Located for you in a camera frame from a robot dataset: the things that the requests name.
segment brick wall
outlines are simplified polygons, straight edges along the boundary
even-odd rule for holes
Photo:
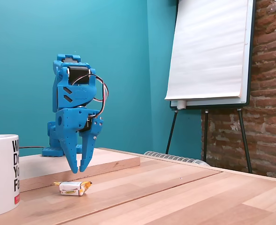
[[[243,119],[254,173],[276,177],[276,0],[257,0],[256,7],[251,102]],[[237,111],[209,111],[207,162],[247,172]]]

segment black lettering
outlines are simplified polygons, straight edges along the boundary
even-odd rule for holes
[[[18,168],[18,166],[14,166],[14,171],[15,171],[15,178],[17,178],[17,174],[18,174],[18,176],[19,176],[19,168]]]
[[[19,140],[15,140],[15,144],[14,141],[12,141],[12,144],[14,152],[19,151]]]
[[[18,155],[17,153],[14,153],[14,166],[18,163]]]
[[[18,189],[19,189],[19,180],[18,179],[14,180],[14,191],[16,191],[16,187],[18,187]]]

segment screw hole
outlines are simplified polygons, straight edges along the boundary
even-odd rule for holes
[[[59,118],[58,118],[58,124],[59,124],[59,126],[62,124],[62,117],[61,116],[59,116]]]

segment red logo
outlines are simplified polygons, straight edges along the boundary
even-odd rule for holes
[[[20,201],[20,194],[15,197],[15,204],[17,204]]]

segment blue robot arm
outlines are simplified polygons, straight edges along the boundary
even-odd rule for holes
[[[73,173],[77,173],[77,153],[82,154],[80,172],[85,171],[92,155],[97,135],[101,132],[103,110],[87,109],[96,95],[96,78],[88,63],[82,63],[78,55],[57,55],[53,63],[53,112],[55,121],[48,122],[47,134],[50,147],[42,150],[42,156],[66,156]],[[103,106],[106,100],[103,91]],[[77,134],[82,145],[77,144]]]

